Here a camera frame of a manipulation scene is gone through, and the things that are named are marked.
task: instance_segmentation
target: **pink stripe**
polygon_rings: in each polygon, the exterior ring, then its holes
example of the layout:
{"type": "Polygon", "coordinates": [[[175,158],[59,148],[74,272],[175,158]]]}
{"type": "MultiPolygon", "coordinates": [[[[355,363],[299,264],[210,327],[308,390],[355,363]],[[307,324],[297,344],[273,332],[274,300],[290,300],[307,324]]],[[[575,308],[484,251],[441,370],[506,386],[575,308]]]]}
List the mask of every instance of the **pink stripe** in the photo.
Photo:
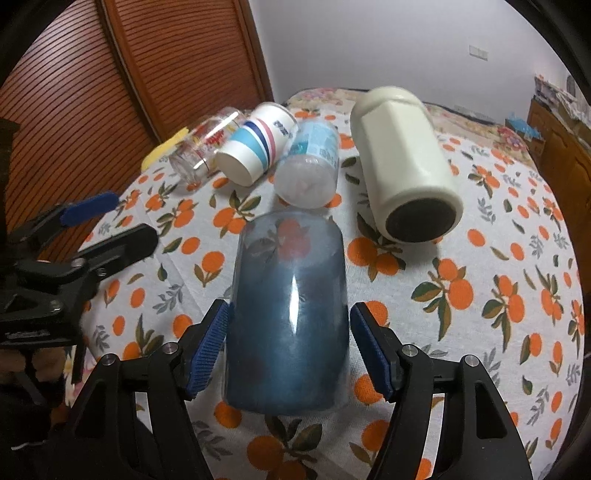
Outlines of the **pink stripe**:
{"type": "Polygon", "coordinates": [[[271,165],[273,165],[273,162],[276,160],[276,158],[275,158],[275,138],[273,138],[273,134],[271,133],[271,129],[268,127],[268,125],[260,118],[257,117],[256,119],[259,120],[259,122],[261,123],[261,125],[265,129],[265,132],[267,132],[267,135],[269,136],[269,143],[271,144],[271,158],[269,159],[269,166],[271,166],[271,165]]]}

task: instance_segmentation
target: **floral bedsheet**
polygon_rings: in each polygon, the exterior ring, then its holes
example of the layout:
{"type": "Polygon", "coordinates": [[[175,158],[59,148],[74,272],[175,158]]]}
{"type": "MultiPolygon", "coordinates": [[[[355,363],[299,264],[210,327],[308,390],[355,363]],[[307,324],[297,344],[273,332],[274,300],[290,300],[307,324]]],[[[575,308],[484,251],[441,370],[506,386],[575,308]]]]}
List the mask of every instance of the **floral bedsheet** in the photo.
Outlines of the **floral bedsheet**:
{"type": "MultiPolygon", "coordinates": [[[[302,94],[290,105],[297,117],[321,116],[340,132],[337,193],[318,213],[342,230],[349,304],[367,302],[381,325],[433,358],[477,355],[506,401],[534,478],[542,478],[573,414],[584,333],[577,264],[551,189],[499,149],[439,134],[461,184],[462,220],[434,242],[384,243],[350,136],[354,100],[323,92],[326,101],[315,99],[314,108],[299,106],[302,94]]],[[[87,305],[85,378],[107,352],[137,358],[178,339],[214,299],[228,297],[240,231],[253,217],[285,207],[272,182],[269,175],[247,189],[220,174],[199,188],[186,186],[165,158],[133,182],[82,248],[141,222],[158,230],[160,244],[153,258],[104,281],[87,305]]],[[[373,389],[353,340],[350,363],[346,407],[266,419],[224,403],[220,357],[210,385],[187,404],[213,477],[365,479],[393,406],[373,389]]],[[[70,402],[79,390],[70,389],[70,402]]],[[[432,404],[419,480],[430,476],[436,458],[441,400],[432,404]]],[[[137,410],[149,425],[140,394],[137,410]]]]}

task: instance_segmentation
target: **yellow object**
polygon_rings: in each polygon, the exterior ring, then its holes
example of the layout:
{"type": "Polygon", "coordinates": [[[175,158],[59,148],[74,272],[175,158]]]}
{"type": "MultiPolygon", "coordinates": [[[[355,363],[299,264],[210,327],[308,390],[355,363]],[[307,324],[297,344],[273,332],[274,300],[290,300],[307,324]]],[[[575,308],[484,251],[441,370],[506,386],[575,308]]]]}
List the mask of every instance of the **yellow object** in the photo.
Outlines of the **yellow object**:
{"type": "Polygon", "coordinates": [[[189,129],[187,127],[184,127],[183,129],[176,132],[166,142],[161,143],[155,149],[153,149],[148,155],[146,155],[142,162],[142,172],[146,171],[152,163],[154,163],[156,160],[162,157],[162,155],[164,155],[167,152],[167,150],[169,150],[178,142],[180,142],[188,133],[189,129]]]}

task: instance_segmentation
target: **striped paper cup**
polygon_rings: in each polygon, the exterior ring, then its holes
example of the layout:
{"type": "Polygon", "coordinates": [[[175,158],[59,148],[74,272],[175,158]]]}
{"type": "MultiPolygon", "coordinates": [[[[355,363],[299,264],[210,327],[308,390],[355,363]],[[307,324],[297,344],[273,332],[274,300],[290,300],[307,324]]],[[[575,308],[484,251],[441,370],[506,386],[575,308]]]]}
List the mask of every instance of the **striped paper cup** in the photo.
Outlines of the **striped paper cup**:
{"type": "Polygon", "coordinates": [[[226,177],[249,187],[281,156],[296,118],[278,103],[264,102],[218,150],[216,162],[226,177]]]}

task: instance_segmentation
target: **white thermos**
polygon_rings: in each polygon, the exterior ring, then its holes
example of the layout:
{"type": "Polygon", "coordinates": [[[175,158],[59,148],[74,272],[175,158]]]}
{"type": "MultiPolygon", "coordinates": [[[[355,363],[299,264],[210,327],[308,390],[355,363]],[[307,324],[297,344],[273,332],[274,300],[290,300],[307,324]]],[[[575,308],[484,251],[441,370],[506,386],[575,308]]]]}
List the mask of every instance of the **white thermos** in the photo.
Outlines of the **white thermos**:
{"type": "Polygon", "coordinates": [[[371,90],[353,107],[350,124],[369,205],[384,237],[425,242],[458,224],[462,198],[417,97],[397,87],[371,90]]]}

